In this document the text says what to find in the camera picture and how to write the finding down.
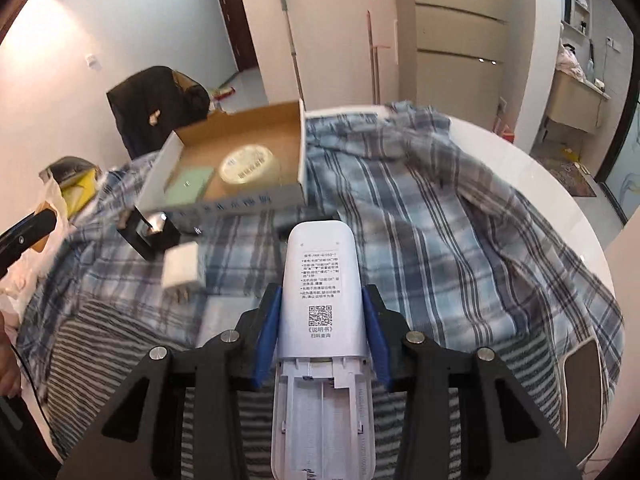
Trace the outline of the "person's left hand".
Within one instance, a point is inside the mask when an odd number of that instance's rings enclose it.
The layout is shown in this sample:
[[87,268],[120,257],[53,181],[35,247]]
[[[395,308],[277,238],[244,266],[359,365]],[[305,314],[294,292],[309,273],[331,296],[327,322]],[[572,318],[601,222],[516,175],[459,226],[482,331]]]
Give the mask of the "person's left hand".
[[4,317],[0,315],[0,396],[17,396],[21,392],[21,383],[20,367],[4,330]]

